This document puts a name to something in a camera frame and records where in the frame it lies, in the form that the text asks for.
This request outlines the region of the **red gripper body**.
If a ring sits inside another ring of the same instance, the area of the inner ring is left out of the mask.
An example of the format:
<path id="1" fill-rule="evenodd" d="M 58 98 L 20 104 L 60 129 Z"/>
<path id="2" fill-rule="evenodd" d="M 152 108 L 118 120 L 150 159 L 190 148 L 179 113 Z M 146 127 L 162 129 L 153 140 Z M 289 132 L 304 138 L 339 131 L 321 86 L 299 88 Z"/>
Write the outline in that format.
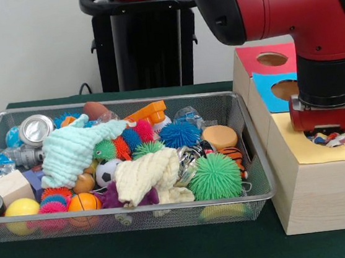
<path id="1" fill-rule="evenodd" d="M 289 114 L 295 131 L 312 132 L 315 129 L 345 129 L 345 106 L 335 108 L 316 108 L 304 105 L 299 96 L 292 95 L 289 100 Z"/>

